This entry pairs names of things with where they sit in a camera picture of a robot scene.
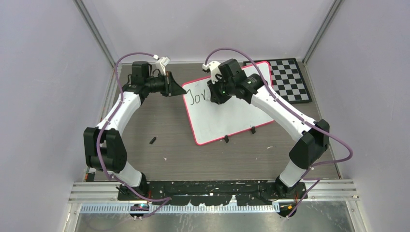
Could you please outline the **pink framed whiteboard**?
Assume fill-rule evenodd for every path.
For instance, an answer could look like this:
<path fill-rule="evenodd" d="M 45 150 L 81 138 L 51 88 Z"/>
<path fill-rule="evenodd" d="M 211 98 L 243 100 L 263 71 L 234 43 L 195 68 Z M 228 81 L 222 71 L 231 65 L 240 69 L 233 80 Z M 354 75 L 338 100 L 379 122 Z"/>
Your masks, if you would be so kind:
<path fill-rule="evenodd" d="M 208 76 L 182 85 L 187 92 L 183 95 L 183 101 L 197 145 L 222 140 L 225 136 L 246 132 L 274 121 L 259 108 L 235 96 L 221 105 L 211 102 L 207 86 L 209 80 Z"/>

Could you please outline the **black marker cap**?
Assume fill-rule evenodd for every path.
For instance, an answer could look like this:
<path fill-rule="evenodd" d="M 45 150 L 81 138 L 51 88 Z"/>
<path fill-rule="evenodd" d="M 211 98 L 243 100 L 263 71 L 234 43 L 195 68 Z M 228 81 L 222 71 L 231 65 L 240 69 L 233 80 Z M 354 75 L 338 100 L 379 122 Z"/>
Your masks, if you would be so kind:
<path fill-rule="evenodd" d="M 156 141 L 156 139 L 157 139 L 157 137 L 153 137 L 153 138 L 150 140 L 149 144 L 152 145 L 152 144 Z"/>

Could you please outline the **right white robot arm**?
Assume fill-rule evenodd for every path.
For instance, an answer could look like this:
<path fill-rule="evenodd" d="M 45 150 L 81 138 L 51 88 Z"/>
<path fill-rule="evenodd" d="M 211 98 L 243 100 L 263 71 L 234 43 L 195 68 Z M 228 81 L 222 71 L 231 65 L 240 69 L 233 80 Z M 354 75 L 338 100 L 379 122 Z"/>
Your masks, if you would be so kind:
<path fill-rule="evenodd" d="M 295 141 L 289 152 L 290 160 L 275 181 L 278 196 L 286 199 L 295 193 L 295 186 L 328 149 L 330 125 L 324 119 L 308 117 L 285 101 L 267 83 L 260 68 L 255 63 L 253 66 L 256 73 L 247 75 L 232 58 L 223 63 L 204 63 L 202 69 L 211 76 L 207 82 L 211 102 L 221 105 L 231 97 L 244 100 L 270 116 Z"/>

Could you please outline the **black white checkerboard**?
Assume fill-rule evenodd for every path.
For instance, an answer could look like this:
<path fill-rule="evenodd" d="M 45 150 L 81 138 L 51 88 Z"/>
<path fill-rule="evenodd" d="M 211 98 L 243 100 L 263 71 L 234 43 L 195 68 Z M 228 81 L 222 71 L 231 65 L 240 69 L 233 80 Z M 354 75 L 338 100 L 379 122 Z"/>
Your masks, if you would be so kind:
<path fill-rule="evenodd" d="M 308 103 L 313 99 L 295 58 L 264 60 L 270 66 L 274 91 L 290 104 Z"/>

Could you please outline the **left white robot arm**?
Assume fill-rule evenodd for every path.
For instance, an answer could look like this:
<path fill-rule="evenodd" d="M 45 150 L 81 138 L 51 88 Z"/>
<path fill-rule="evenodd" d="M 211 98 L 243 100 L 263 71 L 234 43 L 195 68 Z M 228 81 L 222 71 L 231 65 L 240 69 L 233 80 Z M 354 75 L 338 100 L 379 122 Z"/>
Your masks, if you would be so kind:
<path fill-rule="evenodd" d="M 117 102 L 109 114 L 96 126 L 84 131 L 85 159 L 89 168 L 106 171 L 109 176 L 123 182 L 122 190 L 130 187 L 130 194 L 143 200 L 148 194 L 146 176 L 127 161 L 127 151 L 122 133 L 131 116 L 140 108 L 150 93 L 159 92 L 165 97 L 186 94 L 165 67 L 169 58 L 159 58 L 155 66 L 156 76 L 151 74 L 152 66 L 146 61 L 135 61 L 129 81 L 122 87 Z"/>

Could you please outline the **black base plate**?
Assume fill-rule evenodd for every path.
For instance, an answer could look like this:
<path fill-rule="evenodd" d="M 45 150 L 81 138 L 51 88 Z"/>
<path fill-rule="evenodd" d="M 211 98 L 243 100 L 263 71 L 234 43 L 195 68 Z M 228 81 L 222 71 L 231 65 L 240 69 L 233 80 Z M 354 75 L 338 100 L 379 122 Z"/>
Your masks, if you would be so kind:
<path fill-rule="evenodd" d="M 154 200 L 153 205 L 217 206 L 235 200 L 238 206 L 269 205 L 273 201 L 295 202 L 304 197 L 306 185 L 299 182 L 285 190 L 267 180 L 217 180 L 217 181 L 150 181 L 136 191 Z"/>

